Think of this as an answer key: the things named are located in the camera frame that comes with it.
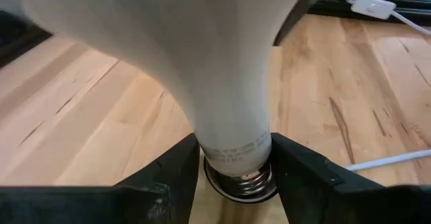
white light bulb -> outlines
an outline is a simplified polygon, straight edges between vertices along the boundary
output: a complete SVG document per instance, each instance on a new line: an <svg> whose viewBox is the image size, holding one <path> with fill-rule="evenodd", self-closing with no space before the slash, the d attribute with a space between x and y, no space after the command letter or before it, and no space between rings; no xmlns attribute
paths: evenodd
<svg viewBox="0 0 431 224"><path fill-rule="evenodd" d="M210 165L259 169L271 151L266 62L297 0L22 0L26 15L139 67L174 96Z"/></svg>

